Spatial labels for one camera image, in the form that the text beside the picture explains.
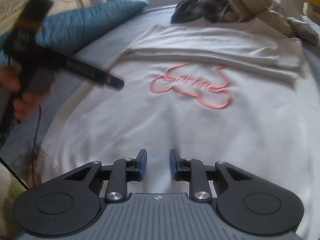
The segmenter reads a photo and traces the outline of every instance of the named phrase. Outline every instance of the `pile of clothes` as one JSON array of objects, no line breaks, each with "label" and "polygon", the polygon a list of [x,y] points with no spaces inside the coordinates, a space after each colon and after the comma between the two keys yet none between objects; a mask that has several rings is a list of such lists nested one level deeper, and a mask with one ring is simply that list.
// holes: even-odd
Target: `pile of clothes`
[{"label": "pile of clothes", "polygon": [[172,23],[205,17],[212,23],[247,22],[259,18],[287,37],[298,37],[319,46],[319,35],[305,22],[277,12],[274,0],[182,0],[172,15]]}]

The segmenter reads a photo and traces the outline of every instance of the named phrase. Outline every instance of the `pink embroidery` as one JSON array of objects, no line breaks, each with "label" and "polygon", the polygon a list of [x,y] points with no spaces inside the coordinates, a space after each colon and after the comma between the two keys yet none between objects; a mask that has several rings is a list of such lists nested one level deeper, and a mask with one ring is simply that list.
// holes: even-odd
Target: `pink embroidery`
[{"label": "pink embroidery", "polygon": [[[153,92],[153,93],[164,93],[164,92],[167,92],[167,91],[172,89],[172,90],[174,90],[174,91],[176,91],[176,92],[178,92],[178,93],[180,93],[182,95],[195,97],[198,100],[198,102],[200,104],[202,104],[203,106],[206,106],[206,107],[209,107],[209,108],[214,108],[214,109],[223,109],[223,108],[226,108],[227,106],[230,105],[231,100],[232,100],[231,99],[231,93],[230,93],[229,90],[224,89],[225,87],[227,87],[229,85],[229,79],[225,75],[225,73],[223,73],[223,71],[222,71],[222,69],[224,69],[225,66],[220,66],[220,67],[216,68],[216,71],[223,78],[224,83],[222,85],[219,85],[219,86],[214,86],[214,85],[211,85],[211,83],[206,81],[206,80],[201,80],[201,78],[196,78],[195,79],[193,77],[186,76],[186,75],[180,75],[179,77],[173,77],[173,76],[170,75],[170,71],[171,70],[176,69],[178,67],[186,66],[186,65],[188,65],[188,62],[185,62],[185,63],[183,63],[181,65],[172,66],[172,67],[170,67],[169,69],[167,69],[164,72],[164,75],[160,75],[160,76],[157,76],[156,78],[154,78],[151,81],[151,84],[150,84],[150,91]],[[180,89],[180,88],[178,88],[177,86],[174,86],[174,85],[170,86],[170,87],[168,87],[166,89],[156,90],[154,88],[154,84],[159,79],[163,79],[164,81],[175,81],[175,82],[179,82],[179,83],[184,83],[184,84],[189,85],[189,86],[196,85],[196,87],[198,89],[201,88],[201,87],[205,87],[206,90],[208,90],[211,93],[225,93],[226,96],[227,96],[227,100],[222,105],[208,104],[203,100],[202,95],[200,95],[199,93],[186,92],[186,91],[183,91],[182,89]]]}]

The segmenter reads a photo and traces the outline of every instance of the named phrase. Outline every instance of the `headboard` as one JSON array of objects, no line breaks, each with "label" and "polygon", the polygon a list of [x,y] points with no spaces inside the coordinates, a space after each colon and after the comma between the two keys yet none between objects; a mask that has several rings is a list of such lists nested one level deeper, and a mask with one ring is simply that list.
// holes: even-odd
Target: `headboard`
[{"label": "headboard", "polygon": [[[0,35],[10,30],[29,0],[0,0]],[[53,0],[54,5],[48,15],[90,6],[89,0]]]}]

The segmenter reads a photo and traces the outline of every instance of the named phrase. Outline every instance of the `human hand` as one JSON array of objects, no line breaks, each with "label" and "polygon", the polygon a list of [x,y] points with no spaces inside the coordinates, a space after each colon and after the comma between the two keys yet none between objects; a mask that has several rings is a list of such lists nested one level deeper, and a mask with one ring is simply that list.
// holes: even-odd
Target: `human hand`
[{"label": "human hand", "polygon": [[[8,66],[0,66],[0,85],[4,85],[12,91],[19,91],[20,82],[17,72]],[[52,86],[44,93],[23,92],[21,98],[13,101],[14,116],[23,121],[35,112],[47,95],[52,92]]]}]

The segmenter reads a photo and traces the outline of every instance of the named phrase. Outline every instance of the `blue pillow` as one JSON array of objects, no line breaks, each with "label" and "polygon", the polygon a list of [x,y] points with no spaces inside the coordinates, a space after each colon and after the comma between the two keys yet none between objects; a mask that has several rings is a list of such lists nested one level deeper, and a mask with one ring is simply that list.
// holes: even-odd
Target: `blue pillow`
[{"label": "blue pillow", "polygon": [[[78,50],[131,19],[148,5],[146,0],[111,0],[48,16],[36,36],[39,45],[71,56]],[[9,32],[0,36],[0,49]],[[0,64],[7,63],[0,51]]]}]

